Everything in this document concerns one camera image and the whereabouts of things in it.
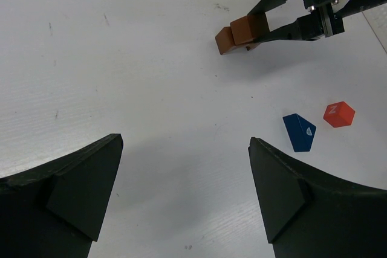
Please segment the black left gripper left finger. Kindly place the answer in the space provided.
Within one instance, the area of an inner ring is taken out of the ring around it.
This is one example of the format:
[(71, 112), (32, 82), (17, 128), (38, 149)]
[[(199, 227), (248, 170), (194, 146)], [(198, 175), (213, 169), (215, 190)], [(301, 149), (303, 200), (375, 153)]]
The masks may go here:
[(109, 134), (1, 178), (1, 257), (87, 257), (99, 238), (123, 151)]

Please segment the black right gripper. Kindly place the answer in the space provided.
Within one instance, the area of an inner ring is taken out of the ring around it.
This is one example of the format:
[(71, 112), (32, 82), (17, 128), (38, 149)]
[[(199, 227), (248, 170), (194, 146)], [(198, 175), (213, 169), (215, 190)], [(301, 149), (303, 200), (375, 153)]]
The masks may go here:
[[(247, 14), (260, 15), (288, 0), (260, 0)], [(330, 37), (344, 32), (343, 18), (380, 6), (386, 0), (303, 0), (309, 15), (256, 37), (253, 43)]]

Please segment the red cube wood block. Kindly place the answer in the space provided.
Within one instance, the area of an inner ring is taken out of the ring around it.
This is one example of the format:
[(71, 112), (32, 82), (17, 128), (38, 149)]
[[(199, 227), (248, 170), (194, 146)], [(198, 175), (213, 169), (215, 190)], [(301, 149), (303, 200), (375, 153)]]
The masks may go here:
[(333, 128), (351, 126), (356, 112), (346, 102), (333, 103), (327, 106), (323, 119)]

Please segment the brown arch wood block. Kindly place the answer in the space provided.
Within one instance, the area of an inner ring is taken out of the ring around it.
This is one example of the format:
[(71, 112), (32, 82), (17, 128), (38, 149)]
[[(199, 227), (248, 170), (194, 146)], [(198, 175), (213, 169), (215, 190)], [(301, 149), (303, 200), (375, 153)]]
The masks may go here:
[(230, 27), (223, 27), (221, 31), (215, 36), (215, 41), (220, 55), (227, 54), (238, 48), (245, 48), (247, 51), (254, 50), (259, 45), (252, 42), (237, 45), (234, 41)]

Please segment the brown wedge wood block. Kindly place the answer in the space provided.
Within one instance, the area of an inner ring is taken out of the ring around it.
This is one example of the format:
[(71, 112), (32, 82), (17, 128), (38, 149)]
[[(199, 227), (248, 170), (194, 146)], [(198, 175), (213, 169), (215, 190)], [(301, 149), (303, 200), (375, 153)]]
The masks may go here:
[(230, 23), (236, 45), (252, 42), (270, 32), (265, 14), (243, 16)]

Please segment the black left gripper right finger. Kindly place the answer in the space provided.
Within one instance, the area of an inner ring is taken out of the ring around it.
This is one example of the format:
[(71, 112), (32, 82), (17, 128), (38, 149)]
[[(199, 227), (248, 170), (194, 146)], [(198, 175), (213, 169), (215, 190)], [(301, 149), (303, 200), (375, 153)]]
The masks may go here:
[(338, 178), (252, 138), (249, 158), (276, 257), (385, 257), (386, 191)]

